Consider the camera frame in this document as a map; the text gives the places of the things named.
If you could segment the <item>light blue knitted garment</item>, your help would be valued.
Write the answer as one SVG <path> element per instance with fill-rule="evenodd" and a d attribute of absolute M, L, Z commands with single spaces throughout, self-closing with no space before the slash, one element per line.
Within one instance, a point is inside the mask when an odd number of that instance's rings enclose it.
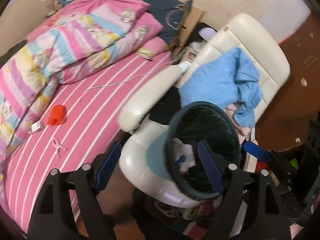
<path fill-rule="evenodd" d="M 259 79 L 259 71 L 247 54 L 239 47 L 232 48 L 193 72 L 178 89 L 180 104 L 185 107 L 196 101 L 206 101 L 224 110 L 231 103 L 241 102 L 239 115 L 253 128 L 254 110 L 263 98 Z"/>

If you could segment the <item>colourful toy on bed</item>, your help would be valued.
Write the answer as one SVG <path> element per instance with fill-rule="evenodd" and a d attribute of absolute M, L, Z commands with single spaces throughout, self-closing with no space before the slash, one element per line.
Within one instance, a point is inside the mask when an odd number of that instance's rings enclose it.
<path fill-rule="evenodd" d="M 53 0 L 53 8 L 55 11 L 58 11 L 73 1 L 74 0 Z"/>

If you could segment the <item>pink plastic clothes clip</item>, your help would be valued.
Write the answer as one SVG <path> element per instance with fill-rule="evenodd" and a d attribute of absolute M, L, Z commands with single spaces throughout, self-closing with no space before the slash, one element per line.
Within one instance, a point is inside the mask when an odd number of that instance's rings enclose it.
<path fill-rule="evenodd" d="M 63 146 L 63 145 L 61 144 L 61 142 L 60 142 L 57 138 L 53 138 L 53 139 L 51 140 L 51 144 L 52 144 L 52 146 L 55 148 L 55 154 L 57 154 L 57 156 L 58 156 L 59 158 L 61 157 L 60 152 L 67 150 L 67 148 L 66 148 L 65 146 Z"/>

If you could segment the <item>pink garment on chair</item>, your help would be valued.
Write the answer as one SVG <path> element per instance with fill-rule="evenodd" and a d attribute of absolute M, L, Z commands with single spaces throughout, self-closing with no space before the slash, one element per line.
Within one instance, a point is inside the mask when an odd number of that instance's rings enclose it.
<path fill-rule="evenodd" d="M 242 143 L 248 137 L 251 128 L 247 126 L 239 115 L 239 108 L 242 105 L 241 102 L 234 102 L 226 106 L 223 110 L 225 114 L 230 118 L 235 131 L 238 135 L 239 142 Z"/>

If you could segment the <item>pink cartoon striped quilt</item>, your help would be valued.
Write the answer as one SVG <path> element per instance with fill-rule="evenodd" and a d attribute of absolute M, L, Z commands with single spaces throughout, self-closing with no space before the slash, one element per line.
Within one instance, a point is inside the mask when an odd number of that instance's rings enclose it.
<path fill-rule="evenodd" d="M 57 85 L 84 79 L 135 51 L 163 25 L 142 0 L 76 0 L 1 67 L 1 157 L 25 139 Z"/>

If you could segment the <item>pink small pillow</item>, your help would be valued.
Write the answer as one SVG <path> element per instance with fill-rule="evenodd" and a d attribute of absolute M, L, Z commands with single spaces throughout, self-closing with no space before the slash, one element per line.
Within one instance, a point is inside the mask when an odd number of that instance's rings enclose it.
<path fill-rule="evenodd" d="M 169 50 L 168 44 L 160 37 L 155 36 L 143 44 L 136 54 L 146 60 L 152 60 L 156 55 Z"/>

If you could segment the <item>orange plastic hair roller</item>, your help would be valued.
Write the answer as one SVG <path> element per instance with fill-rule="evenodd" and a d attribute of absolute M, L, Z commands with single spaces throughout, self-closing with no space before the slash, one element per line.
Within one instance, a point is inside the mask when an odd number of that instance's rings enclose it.
<path fill-rule="evenodd" d="M 66 117 L 66 108 L 64 105 L 55 105 L 47 120 L 48 126 L 59 126 L 63 124 Z"/>

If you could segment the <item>cream leather office chair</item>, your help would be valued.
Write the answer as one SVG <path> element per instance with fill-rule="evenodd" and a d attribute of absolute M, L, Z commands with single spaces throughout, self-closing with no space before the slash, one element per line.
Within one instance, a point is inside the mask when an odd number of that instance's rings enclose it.
<path fill-rule="evenodd" d="M 118 118 L 131 133 L 119 166 L 137 189 L 189 208 L 223 192 L 249 136 L 287 81 L 290 65 L 252 16 L 238 14 L 192 62 L 168 66 L 140 87 Z"/>

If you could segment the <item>dark blue pillow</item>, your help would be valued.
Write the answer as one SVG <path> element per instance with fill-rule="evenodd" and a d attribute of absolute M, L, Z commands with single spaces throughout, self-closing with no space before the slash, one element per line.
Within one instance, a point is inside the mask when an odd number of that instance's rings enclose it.
<path fill-rule="evenodd" d="M 173 44 L 174 39 L 184 23 L 189 10 L 193 5 L 193 0 L 142 0 L 150 6 L 148 12 L 163 25 L 158 37 L 162 38 L 167 44 Z"/>

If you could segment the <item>pink striped bed mattress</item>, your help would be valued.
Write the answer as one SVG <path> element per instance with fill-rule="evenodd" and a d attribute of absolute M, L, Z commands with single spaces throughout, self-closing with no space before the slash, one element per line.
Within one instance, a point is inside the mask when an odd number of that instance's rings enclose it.
<path fill-rule="evenodd" d="M 23 231 L 28 230 L 33 206 L 48 173 L 54 168 L 74 171 L 103 153 L 120 137 L 118 115 L 125 102 L 170 61 L 168 51 L 151 61 L 131 54 L 82 81 L 56 90 L 51 106 L 65 106 L 65 122 L 30 135 L 7 169 L 9 216 Z M 51 144 L 53 138 L 67 148 L 60 152 L 60 158 Z"/>

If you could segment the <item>small white tag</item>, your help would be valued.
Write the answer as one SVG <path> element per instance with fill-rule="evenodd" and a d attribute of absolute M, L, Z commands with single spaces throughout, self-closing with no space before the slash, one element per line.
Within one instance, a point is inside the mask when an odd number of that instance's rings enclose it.
<path fill-rule="evenodd" d="M 39 132 L 43 131 L 44 127 L 45 126 L 44 126 L 43 122 L 37 121 L 31 125 L 29 134 L 39 133 Z"/>

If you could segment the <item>white paper piece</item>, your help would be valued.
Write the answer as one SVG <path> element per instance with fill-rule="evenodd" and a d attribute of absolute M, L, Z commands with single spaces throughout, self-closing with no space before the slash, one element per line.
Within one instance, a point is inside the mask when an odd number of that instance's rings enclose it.
<path fill-rule="evenodd" d="M 182 167 L 178 169 L 181 173 L 185 173 L 189 170 L 189 168 L 196 165 L 193 147 L 189 144 L 184 144 L 180 140 L 176 139 L 173 142 L 173 152 L 175 161 L 181 156 L 185 156 L 185 162 L 183 163 Z"/>

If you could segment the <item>dark teal trash bin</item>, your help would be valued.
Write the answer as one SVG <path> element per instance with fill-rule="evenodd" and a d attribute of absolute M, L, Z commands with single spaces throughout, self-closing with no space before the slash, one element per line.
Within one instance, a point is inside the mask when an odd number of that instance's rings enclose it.
<path fill-rule="evenodd" d="M 196 165 L 185 173 L 175 166 L 175 138 L 193 147 Z M 197 152 L 203 140 L 227 162 L 240 164 L 240 142 L 230 118 L 216 105 L 197 101 L 175 113 L 168 129 L 150 144 L 146 152 L 147 166 L 154 174 L 172 181 L 181 193 L 193 200 L 217 197 L 220 194 L 212 188 Z"/>

